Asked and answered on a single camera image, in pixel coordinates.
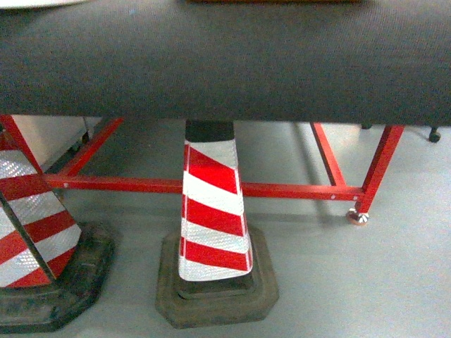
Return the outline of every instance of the white wall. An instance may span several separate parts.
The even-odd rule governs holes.
[[[13,118],[43,170],[86,133],[85,122],[79,117],[14,115]],[[100,120],[89,118],[89,128]]]

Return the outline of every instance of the rubber cone base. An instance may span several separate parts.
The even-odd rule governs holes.
[[[113,256],[113,240],[98,225],[79,226],[77,249],[55,283],[0,289],[0,333],[57,330],[97,300]]]
[[[249,227],[249,233],[254,250],[250,274],[206,284],[192,283],[190,288],[178,275],[180,232],[163,240],[156,309],[174,328],[254,322],[268,315],[279,297],[276,276],[263,232]]]

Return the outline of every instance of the gray floor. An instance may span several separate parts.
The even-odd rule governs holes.
[[[327,184],[305,124],[237,123],[243,180]],[[382,127],[326,125],[349,184],[362,183]],[[181,178],[183,122],[126,123],[85,173]],[[262,322],[174,330],[154,308],[161,240],[180,226],[180,196],[66,193],[79,221],[101,221],[118,254],[99,302],[53,334],[11,337],[451,337],[451,129],[408,127],[366,227],[350,202],[246,199],[266,235],[280,300]]]

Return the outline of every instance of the red metal frame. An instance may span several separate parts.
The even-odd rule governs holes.
[[[81,148],[75,157],[60,170],[59,174],[67,176],[77,175],[123,121],[123,118],[116,118],[110,121],[91,141]]]
[[[4,115],[0,117],[2,123],[4,119]],[[27,154],[31,154],[16,124],[13,124],[13,119],[6,118],[5,120],[8,121],[8,124],[4,123],[6,129],[16,141],[22,140],[18,142],[19,145],[27,151]],[[45,180],[53,188],[182,194],[181,180],[77,175],[122,122],[122,118],[112,120],[91,142],[84,145],[75,158],[58,174],[46,174]],[[243,194],[249,197],[264,198],[355,201],[357,212],[367,213],[396,150],[404,127],[400,125],[385,127],[362,187],[349,187],[346,185],[345,178],[321,124],[311,123],[311,128],[332,184],[331,186],[243,182]]]

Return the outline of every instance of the black fabric cover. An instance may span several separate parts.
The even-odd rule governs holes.
[[[0,112],[451,125],[451,1],[0,12]]]

